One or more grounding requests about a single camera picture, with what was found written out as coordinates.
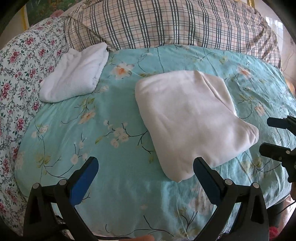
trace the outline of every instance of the floral pillowcase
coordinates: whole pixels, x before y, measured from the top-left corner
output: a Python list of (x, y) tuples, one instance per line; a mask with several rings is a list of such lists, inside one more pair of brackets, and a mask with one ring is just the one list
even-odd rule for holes
[(26, 208), (14, 178), (18, 147), (42, 105), (39, 83), (67, 51), (64, 24), (65, 18), (47, 18), (0, 51), (0, 216), (18, 234)]

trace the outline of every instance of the teal floral bedsheet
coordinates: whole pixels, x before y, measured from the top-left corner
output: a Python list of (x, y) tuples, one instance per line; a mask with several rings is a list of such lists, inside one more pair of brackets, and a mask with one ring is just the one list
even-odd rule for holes
[[(270, 116), (296, 116), (296, 101), (281, 72), (251, 56), (182, 45), (110, 53), (93, 93), (45, 104), (19, 148), (15, 178), (21, 192), (28, 196), (36, 182), (53, 185), (69, 178), (95, 156), (98, 174), (76, 206), (92, 231), (192, 240), (214, 206), (195, 176), (176, 183), (164, 175), (134, 95), (139, 79), (183, 69), (223, 78), (238, 116), (259, 129), (256, 145), (216, 170), (236, 184), (258, 182), (267, 207), (286, 196), (290, 191), (286, 171), (258, 152), (262, 142), (296, 146), (290, 132), (266, 125)], [(237, 210), (238, 205), (225, 230)]]

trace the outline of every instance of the folded white towel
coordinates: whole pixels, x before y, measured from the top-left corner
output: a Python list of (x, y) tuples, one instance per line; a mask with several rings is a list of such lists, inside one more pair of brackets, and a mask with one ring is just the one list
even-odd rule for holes
[(135, 95), (161, 167), (176, 182), (194, 175), (196, 157), (216, 167), (258, 141), (258, 129), (236, 116), (219, 77), (198, 71), (158, 74), (138, 81)]
[(40, 100), (59, 102), (93, 92), (108, 60), (106, 47), (99, 43), (81, 52), (69, 49), (64, 53), (55, 70), (40, 83)]

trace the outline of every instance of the painting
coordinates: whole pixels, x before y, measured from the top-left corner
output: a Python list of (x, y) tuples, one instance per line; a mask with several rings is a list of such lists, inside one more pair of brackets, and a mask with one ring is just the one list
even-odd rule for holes
[(29, 0), (26, 4), (29, 25), (50, 16), (60, 15), (81, 0)]

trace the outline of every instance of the folded white cloth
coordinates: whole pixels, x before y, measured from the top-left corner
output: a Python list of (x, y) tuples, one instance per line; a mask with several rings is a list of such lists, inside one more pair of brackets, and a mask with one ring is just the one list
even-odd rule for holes
[(40, 100), (59, 102), (93, 92), (108, 60), (106, 47), (99, 43), (81, 52), (69, 49), (64, 53), (55, 70), (40, 83)]
[(194, 175), (202, 157), (219, 166), (254, 145), (257, 127), (236, 116), (224, 81), (198, 71), (174, 71), (141, 79), (136, 101), (160, 165), (180, 182)]

